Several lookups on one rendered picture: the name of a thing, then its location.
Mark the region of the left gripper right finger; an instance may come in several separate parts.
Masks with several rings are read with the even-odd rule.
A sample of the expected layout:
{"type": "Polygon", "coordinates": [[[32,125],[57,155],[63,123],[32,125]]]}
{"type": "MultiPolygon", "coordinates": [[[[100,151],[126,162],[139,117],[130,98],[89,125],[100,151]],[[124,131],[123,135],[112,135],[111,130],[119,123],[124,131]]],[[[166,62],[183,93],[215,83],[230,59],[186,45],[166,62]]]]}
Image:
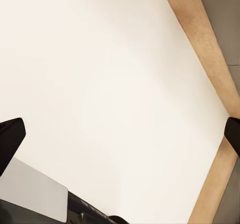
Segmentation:
{"type": "Polygon", "coordinates": [[[240,119],[229,117],[225,125],[224,135],[240,157],[240,119]]]}

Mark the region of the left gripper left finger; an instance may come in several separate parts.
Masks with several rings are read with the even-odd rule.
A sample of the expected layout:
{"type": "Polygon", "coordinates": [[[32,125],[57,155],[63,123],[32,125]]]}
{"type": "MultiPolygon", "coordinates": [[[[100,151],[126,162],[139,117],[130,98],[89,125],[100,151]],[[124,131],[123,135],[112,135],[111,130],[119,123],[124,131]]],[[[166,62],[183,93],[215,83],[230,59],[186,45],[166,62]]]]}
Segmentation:
{"type": "Polygon", "coordinates": [[[0,177],[26,137],[22,117],[0,123],[0,177]]]}

